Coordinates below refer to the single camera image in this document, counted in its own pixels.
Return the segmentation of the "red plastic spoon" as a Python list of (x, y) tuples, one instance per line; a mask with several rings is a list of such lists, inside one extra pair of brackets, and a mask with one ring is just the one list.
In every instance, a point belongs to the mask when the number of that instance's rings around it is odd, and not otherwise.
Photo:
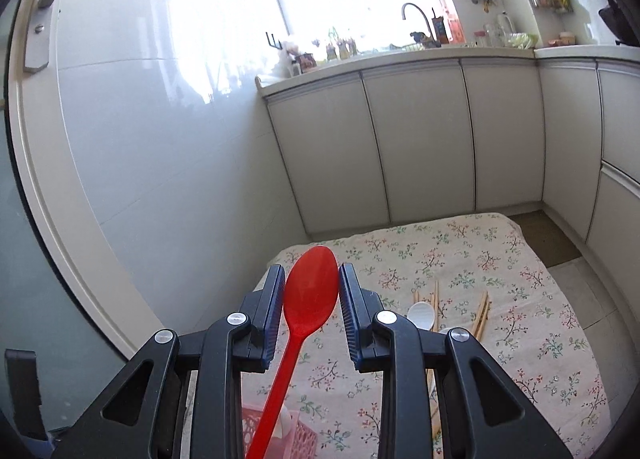
[(313, 247), (291, 269), (283, 291), (283, 314), (288, 325), (288, 343), (266, 400), (247, 458), (265, 457), (280, 417), (288, 385), (306, 338), (331, 316), (338, 295), (338, 270), (333, 252)]

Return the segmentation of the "white lower kitchen cabinets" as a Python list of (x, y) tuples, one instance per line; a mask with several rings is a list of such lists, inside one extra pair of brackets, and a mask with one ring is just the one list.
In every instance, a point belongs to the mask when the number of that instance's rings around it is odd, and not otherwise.
[(637, 293), (637, 49), (394, 52), (256, 86), (306, 233), (541, 204)]

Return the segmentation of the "curved kitchen faucet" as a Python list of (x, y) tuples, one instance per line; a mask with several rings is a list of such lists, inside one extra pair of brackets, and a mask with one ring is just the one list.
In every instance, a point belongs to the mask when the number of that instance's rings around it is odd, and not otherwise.
[(414, 3), (404, 3), (401, 6), (401, 19), (405, 23), (405, 29), (413, 41), (426, 43), (436, 40), (432, 30), (430, 19), (423, 9)]

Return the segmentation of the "white ridged rice paddle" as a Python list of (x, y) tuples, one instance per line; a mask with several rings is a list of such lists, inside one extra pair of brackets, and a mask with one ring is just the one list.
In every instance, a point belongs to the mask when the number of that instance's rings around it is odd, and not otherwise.
[(460, 328), (460, 327), (455, 327), (455, 328), (442, 328), (440, 329), (438, 332), (441, 333), (442, 335), (446, 335), (448, 332), (450, 331), (454, 331), (455, 335), (467, 335), (469, 333), (468, 330), (464, 329), (464, 328)]

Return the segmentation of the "small white plastic spoon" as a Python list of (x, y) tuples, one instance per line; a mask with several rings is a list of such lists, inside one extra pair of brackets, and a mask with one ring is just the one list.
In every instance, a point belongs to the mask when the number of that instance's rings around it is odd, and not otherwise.
[(418, 329), (431, 331), (435, 323), (435, 309), (428, 302), (416, 302), (408, 310), (407, 318)]

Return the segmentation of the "floral tablecloth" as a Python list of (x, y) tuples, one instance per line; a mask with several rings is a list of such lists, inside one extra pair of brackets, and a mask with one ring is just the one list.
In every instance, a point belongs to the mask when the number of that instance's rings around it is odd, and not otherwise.
[[(472, 330), (487, 291), (485, 349), (574, 457), (591, 456), (604, 441), (612, 422), (596, 357), (570, 302), (512, 220), (462, 215), (334, 239), (330, 249), (399, 315), (408, 313), (414, 291), (420, 302), (433, 301), (437, 279), (439, 330)], [(284, 407), (318, 434), (315, 458), (373, 458), (382, 388), (381, 373), (355, 368), (334, 311), (300, 351)]]

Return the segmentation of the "pink perforated utensil basket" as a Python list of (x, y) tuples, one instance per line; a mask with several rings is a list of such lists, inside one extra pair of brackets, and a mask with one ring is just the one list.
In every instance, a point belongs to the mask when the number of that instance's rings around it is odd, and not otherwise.
[[(244, 455), (247, 455), (250, 444), (253, 442), (261, 417), (262, 409), (260, 407), (252, 405), (242, 407)], [(265, 457), (274, 459), (314, 458), (317, 446), (318, 434), (299, 419), (299, 412), (283, 407)]]

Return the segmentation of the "brown floor mat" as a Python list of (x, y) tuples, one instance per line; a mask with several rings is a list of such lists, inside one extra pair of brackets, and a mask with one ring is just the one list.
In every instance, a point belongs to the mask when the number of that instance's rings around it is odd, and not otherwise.
[(582, 253), (544, 211), (510, 216), (544, 266), (551, 268), (579, 259)]

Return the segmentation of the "white door frame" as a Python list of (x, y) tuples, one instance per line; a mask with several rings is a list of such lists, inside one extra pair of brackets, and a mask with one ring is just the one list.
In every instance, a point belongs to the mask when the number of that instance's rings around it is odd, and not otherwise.
[(55, 270), (104, 337), (131, 357), (162, 324), (115, 257), (82, 187), (58, 85), (56, 6), (52, 6), (49, 66), (36, 74), (24, 71), (34, 3), (18, 4), (6, 71), (6, 117), (18, 177)]

